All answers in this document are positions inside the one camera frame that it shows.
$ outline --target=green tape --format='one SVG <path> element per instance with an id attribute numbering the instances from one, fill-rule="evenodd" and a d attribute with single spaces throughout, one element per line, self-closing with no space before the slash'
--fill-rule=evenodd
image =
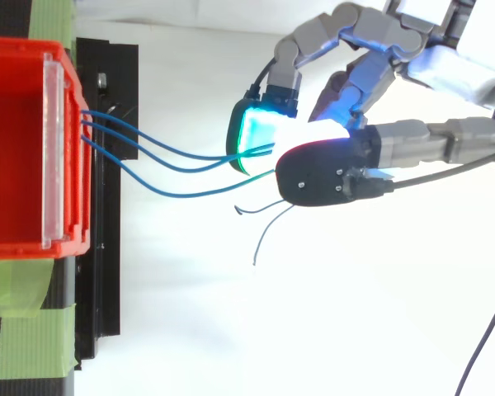
<path id="1" fill-rule="evenodd" d="M 54 40 L 72 49 L 75 27 L 73 0 L 33 0 L 28 37 L 34 40 Z"/>
<path id="2" fill-rule="evenodd" d="M 53 260 L 0 261 L 0 318 L 33 318 L 51 282 Z"/>
<path id="3" fill-rule="evenodd" d="M 42 309 L 35 318 L 5 318 L 0 331 L 0 380 L 67 377 L 77 364 L 75 305 Z"/>

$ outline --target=screw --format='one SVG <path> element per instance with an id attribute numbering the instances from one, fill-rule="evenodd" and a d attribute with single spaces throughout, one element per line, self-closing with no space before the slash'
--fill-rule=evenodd
<path id="1" fill-rule="evenodd" d="M 99 89 L 106 89 L 107 87 L 106 73 L 99 73 L 97 75 L 97 87 Z"/>

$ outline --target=red storage box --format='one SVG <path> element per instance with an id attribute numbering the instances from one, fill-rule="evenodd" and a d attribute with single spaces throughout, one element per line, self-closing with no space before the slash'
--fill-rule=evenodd
<path id="1" fill-rule="evenodd" d="M 61 44 L 0 38 L 0 259 L 90 246 L 87 109 Z"/>

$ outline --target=blue wire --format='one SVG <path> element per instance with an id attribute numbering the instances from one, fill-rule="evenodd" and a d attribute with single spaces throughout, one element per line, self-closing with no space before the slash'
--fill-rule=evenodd
<path id="1" fill-rule="evenodd" d="M 88 125 L 88 126 L 91 126 L 92 128 L 95 128 L 97 130 L 100 130 L 102 132 L 105 132 L 105 133 L 107 133 L 107 134 L 109 134 L 111 136 L 114 136 L 117 139 L 120 139 L 120 140 L 124 141 L 125 143 L 127 143 L 127 144 L 129 144 L 129 145 L 131 145 L 133 147 L 136 147 L 139 151 L 147 154 L 149 157 L 151 157 L 157 163 L 160 163 L 164 167 L 168 167 L 169 169 L 171 169 L 173 171 L 181 172 L 181 173 L 199 173 L 199 172 L 209 171 L 211 169 L 215 169 L 216 167 L 220 167 L 220 166 L 224 165 L 225 163 L 230 163 L 233 160 L 242 158 L 245 155 L 245 153 L 236 154 L 231 159 L 229 159 L 229 158 L 222 159 L 221 161 L 218 161 L 217 163 L 213 163 L 213 164 L 208 165 L 206 167 L 198 167 L 198 168 L 177 167 L 175 165 L 172 165 L 171 163 L 168 163 L 168 162 L 162 160 L 160 157 L 158 157 L 155 154 L 151 153 L 150 151 L 148 151 L 142 145 L 134 142 L 132 139 L 127 138 L 126 136 L 124 136 L 123 134 L 120 134 L 119 132 L 116 132 L 114 130 L 111 130 L 110 128 L 107 128 L 107 127 L 105 127 L 103 125 L 95 124 L 93 122 L 82 121 L 82 123 L 84 125 Z M 266 146 L 252 148 L 252 151 L 259 151 L 261 149 L 268 149 L 269 148 L 268 146 L 269 146 L 269 144 L 267 144 Z M 264 152 L 258 153 L 258 154 L 260 154 L 260 155 L 268 155 L 268 154 L 271 154 L 271 151 L 264 151 Z"/>
<path id="2" fill-rule="evenodd" d="M 196 193 L 192 193 L 192 194 L 176 194 L 176 193 L 172 193 L 172 192 L 162 191 L 156 187 L 151 186 L 145 180 L 143 180 L 141 177 L 139 177 L 137 174 L 135 174 L 129 167 L 124 165 L 115 155 L 109 153 L 108 151 L 106 151 L 103 147 L 99 146 L 98 144 L 93 143 L 89 138 L 87 138 L 85 136 L 81 136 L 81 139 L 84 142 L 86 142 L 86 144 L 89 144 L 92 148 L 97 150 L 99 153 L 101 153 L 102 155 L 104 155 L 105 157 L 110 159 L 117 166 L 121 167 L 121 169 L 123 169 L 125 172 L 127 172 L 129 175 L 131 175 L 139 184 L 141 184 L 145 188 L 148 188 L 152 192 L 155 192 L 156 194 L 159 194 L 161 196 L 166 196 L 168 198 L 199 198 L 201 196 L 213 196 L 215 194 L 221 194 L 223 192 L 228 192 L 231 190 L 235 190 L 239 187 L 246 186 L 247 184 L 256 182 L 257 180 L 262 179 L 263 177 L 271 175 L 274 172 L 273 170 L 268 171 L 268 172 L 265 172 L 261 175 L 252 177 L 251 179 L 248 179 L 246 181 L 242 181 L 241 183 L 238 183 L 238 184 L 235 184 L 235 185 L 229 186 L 229 187 L 220 188 L 218 190 L 196 192 Z"/>
<path id="3" fill-rule="evenodd" d="M 199 159 L 201 161 L 220 161 L 220 160 L 226 159 L 226 158 L 231 159 L 231 161 L 233 161 L 234 157 L 235 157 L 234 155 L 222 155 L 219 157 L 208 157 L 205 155 L 195 155 L 195 154 L 191 154 L 191 153 L 186 153 L 185 151 L 178 150 L 177 148 L 173 148 L 173 147 L 171 147 L 165 143 L 160 142 L 159 140 L 156 140 L 156 139 L 150 137 L 149 135 L 147 135 L 144 132 L 135 128 L 133 125 L 128 124 L 128 123 L 124 122 L 123 120 L 120 120 L 119 118 L 114 117 L 113 115 L 109 115 L 109 114 L 105 114 L 105 113 L 101 113 L 99 111 L 93 111 L 93 110 L 83 110 L 81 112 L 83 114 L 89 114 L 90 116 L 95 116 L 98 118 L 109 120 L 109 121 L 112 121 L 118 125 L 121 125 L 121 126 L 127 128 L 129 130 L 132 130 L 133 132 L 135 132 L 136 134 L 138 134 L 142 138 L 148 140 L 149 142 L 156 144 L 157 146 L 161 147 L 162 149 L 166 149 L 172 153 L 176 153 L 178 155 L 181 155 L 182 157 Z M 246 157 L 259 157 L 259 156 L 256 155 L 255 153 L 253 153 L 253 154 L 250 154 Z"/>

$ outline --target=black metal stand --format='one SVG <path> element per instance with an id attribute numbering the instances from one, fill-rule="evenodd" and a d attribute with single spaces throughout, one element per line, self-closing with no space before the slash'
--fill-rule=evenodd
<path id="1" fill-rule="evenodd" d="M 77 40 L 77 65 L 91 110 L 138 126 L 138 47 L 102 40 Z M 137 135 L 96 120 L 137 142 Z M 94 131 L 94 141 L 119 159 L 138 150 Z M 95 153 L 92 162 L 92 248 L 78 257 L 76 348 L 78 361 L 97 354 L 99 337 L 120 334 L 120 168 Z"/>

